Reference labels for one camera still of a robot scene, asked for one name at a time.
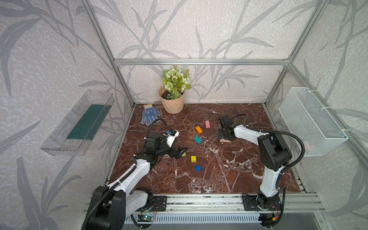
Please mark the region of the long pink wood block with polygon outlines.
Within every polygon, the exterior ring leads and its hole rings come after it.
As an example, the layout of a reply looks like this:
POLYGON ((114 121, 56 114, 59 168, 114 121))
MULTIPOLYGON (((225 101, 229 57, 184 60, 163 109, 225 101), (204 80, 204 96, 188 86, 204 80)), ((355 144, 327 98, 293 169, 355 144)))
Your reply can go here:
POLYGON ((221 143, 231 143, 231 141, 230 141, 230 140, 225 140, 225 139, 220 139, 220 142, 221 142, 221 143))

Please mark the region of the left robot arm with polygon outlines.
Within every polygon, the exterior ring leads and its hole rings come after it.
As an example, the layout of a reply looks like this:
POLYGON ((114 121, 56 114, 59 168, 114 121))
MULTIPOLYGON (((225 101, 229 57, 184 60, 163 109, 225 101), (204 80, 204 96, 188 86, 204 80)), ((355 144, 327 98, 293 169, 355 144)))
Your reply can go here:
POLYGON ((114 182, 95 189, 81 229, 120 230, 135 211, 150 209, 153 206, 152 192, 145 188, 134 190, 134 187, 154 168, 160 157, 169 155, 179 159, 186 152, 186 148, 176 146, 179 135, 178 130, 171 129, 163 135, 153 133, 147 136, 142 149, 133 156, 131 167, 114 182))

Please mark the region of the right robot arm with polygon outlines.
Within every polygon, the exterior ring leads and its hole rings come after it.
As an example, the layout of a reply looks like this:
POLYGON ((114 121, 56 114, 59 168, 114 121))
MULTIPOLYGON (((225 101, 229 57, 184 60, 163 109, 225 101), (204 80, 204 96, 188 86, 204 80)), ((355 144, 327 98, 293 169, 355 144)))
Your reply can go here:
POLYGON ((243 194, 241 196, 244 210, 246 211, 268 211, 272 207, 282 208, 282 202, 279 198, 279 191, 286 191, 286 187, 279 187, 282 175, 286 170, 299 163, 305 154, 305 145, 299 137, 294 134, 270 130, 262 131, 251 128, 241 123, 234 123, 234 118, 223 116, 219 118, 221 128, 218 137, 220 139, 234 141, 243 139, 256 144, 259 147, 261 161, 264 165, 264 175, 262 183, 256 195, 243 194), (299 157, 293 161, 292 153, 284 140, 283 136, 289 136, 295 139, 300 147, 299 157))

